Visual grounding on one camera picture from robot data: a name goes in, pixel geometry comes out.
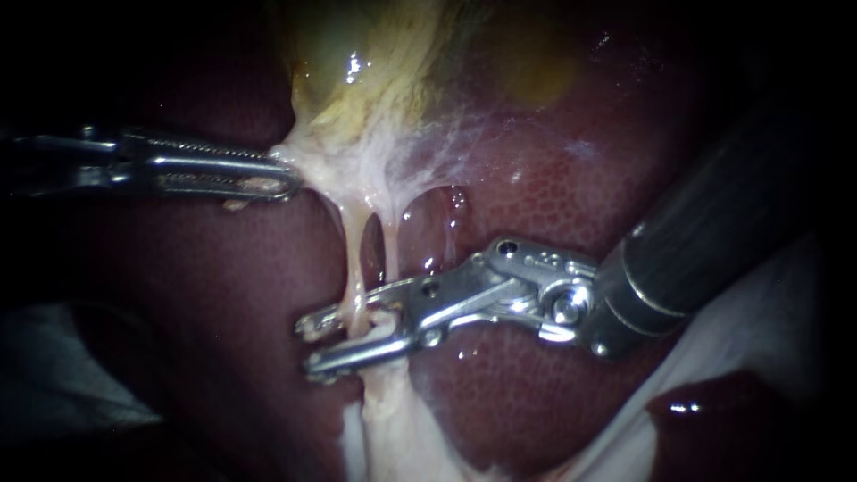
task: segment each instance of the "metal instrument jaw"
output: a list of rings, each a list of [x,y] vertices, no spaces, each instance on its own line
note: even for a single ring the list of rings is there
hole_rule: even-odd
[[[302,186],[297,172],[264,154],[154,133],[119,129],[2,139],[13,196],[197,196],[286,201]]]
[[[595,263],[585,256],[516,237],[499,237],[461,266],[436,276],[385,285],[368,304],[399,311],[389,337],[346,342],[314,352],[304,363],[311,381],[337,378],[443,342],[475,322],[511,322],[550,343],[573,343],[591,304]],[[303,316],[295,332],[312,342],[342,328],[337,305]]]

